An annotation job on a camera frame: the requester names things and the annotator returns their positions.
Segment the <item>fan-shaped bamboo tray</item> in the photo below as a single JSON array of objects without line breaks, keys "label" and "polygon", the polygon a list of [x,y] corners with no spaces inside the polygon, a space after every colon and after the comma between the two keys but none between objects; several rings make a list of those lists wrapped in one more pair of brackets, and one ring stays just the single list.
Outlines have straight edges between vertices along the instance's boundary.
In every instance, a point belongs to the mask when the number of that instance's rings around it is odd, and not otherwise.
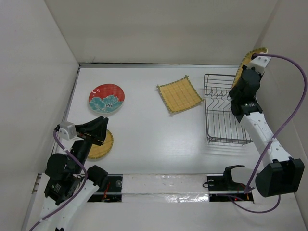
[{"label": "fan-shaped bamboo tray", "polygon": [[231,89],[236,85],[237,81],[239,80],[240,76],[241,76],[241,73],[243,71],[243,66],[247,66],[247,64],[252,60],[252,56],[253,54],[255,53],[265,53],[267,54],[268,53],[268,48],[266,47],[260,47],[260,48],[257,48],[257,49],[253,49],[252,51],[250,51],[249,53],[247,53],[244,58],[242,59],[238,69],[237,69],[237,72],[236,72],[236,75],[234,77],[234,80],[233,80],[233,83],[232,83],[232,87]]}]

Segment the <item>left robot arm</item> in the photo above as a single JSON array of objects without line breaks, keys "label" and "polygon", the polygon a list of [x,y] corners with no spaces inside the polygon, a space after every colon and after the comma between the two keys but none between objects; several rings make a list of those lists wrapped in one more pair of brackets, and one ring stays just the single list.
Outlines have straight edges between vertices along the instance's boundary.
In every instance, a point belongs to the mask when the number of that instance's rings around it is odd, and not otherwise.
[{"label": "left robot arm", "polygon": [[32,231],[68,231],[85,203],[106,188],[108,172],[97,165],[86,169],[85,161],[93,145],[103,145],[109,119],[100,116],[75,125],[65,121],[53,130],[62,153],[52,154],[45,169],[49,177],[39,220]]}]

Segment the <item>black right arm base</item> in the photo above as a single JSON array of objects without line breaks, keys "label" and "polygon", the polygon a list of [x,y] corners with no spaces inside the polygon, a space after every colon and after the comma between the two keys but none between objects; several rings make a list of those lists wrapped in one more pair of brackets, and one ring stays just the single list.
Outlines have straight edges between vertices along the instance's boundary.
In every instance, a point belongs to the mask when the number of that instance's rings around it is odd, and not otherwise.
[{"label": "black right arm base", "polygon": [[210,192],[214,193],[243,193],[244,185],[234,182],[231,174],[231,170],[243,165],[233,165],[225,167],[223,174],[211,174],[207,175],[205,185]]}]

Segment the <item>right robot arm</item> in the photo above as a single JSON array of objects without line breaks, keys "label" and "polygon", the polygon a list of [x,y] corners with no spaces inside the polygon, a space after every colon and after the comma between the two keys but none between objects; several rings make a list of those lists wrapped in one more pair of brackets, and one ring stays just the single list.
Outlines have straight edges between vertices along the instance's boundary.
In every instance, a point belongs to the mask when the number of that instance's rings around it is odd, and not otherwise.
[{"label": "right robot arm", "polygon": [[262,108],[256,100],[262,75],[255,69],[244,69],[229,92],[231,111],[250,136],[260,154],[258,164],[263,169],[249,169],[239,165],[222,177],[227,189],[239,183],[256,188],[263,197],[295,193],[305,169],[301,159],[294,159],[281,146],[269,128]]}]

